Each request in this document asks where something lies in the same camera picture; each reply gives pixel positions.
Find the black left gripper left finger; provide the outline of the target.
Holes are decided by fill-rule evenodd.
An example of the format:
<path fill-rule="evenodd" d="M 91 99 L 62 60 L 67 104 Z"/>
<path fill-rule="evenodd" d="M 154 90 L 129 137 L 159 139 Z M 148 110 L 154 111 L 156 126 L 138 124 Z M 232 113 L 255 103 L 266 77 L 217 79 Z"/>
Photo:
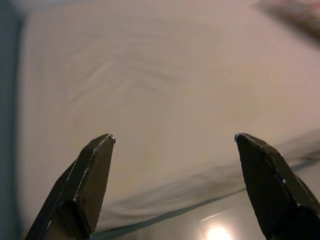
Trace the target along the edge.
<path fill-rule="evenodd" d="M 89 240 L 96 230 L 107 189 L 113 148 L 111 134 L 91 140 L 57 179 L 27 240 Z"/>

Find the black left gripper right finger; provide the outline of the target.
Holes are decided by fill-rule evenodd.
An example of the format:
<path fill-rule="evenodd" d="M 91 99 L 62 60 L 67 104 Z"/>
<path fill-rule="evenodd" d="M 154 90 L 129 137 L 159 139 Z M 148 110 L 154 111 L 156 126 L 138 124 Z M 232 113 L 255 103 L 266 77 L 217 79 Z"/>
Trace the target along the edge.
<path fill-rule="evenodd" d="M 318 240 L 320 203 L 271 145 L 235 135 L 242 174 L 259 227 L 267 240 Z"/>

